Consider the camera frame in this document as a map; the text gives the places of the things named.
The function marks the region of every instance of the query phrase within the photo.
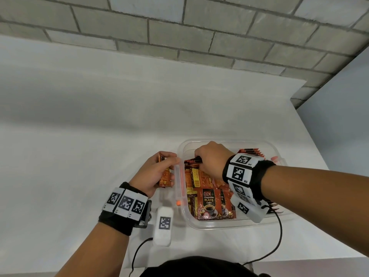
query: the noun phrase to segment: forearm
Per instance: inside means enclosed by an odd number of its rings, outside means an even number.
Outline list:
[[[369,256],[369,178],[308,168],[270,167],[263,195]]]
[[[56,277],[118,276],[128,241],[127,235],[98,223]]]

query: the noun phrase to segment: clear plastic container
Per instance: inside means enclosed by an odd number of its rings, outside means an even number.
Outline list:
[[[211,140],[187,140],[183,142],[179,148],[177,155],[183,159],[190,159],[194,157],[194,151],[202,145],[209,143]],[[277,149],[270,143],[265,141],[224,141],[224,140],[212,140],[219,144],[223,144],[226,148],[234,153],[237,153],[239,149],[245,148],[259,148],[260,151],[265,155],[265,159],[273,160],[277,165],[287,166],[287,163],[283,158],[281,158]],[[246,226],[255,226],[258,224],[267,224],[278,222],[275,214],[268,214],[261,221],[261,223],[254,223],[248,218],[242,219],[226,219],[226,220],[197,220],[195,219],[188,208],[187,203],[187,190],[185,181],[185,165],[180,163],[174,167],[175,174],[175,195],[176,200],[181,202],[180,208],[184,220],[191,227],[195,229],[227,229],[227,228],[242,228]],[[283,208],[278,205],[279,213],[278,216],[281,221],[286,221],[296,218],[296,214],[292,213],[290,210]]]

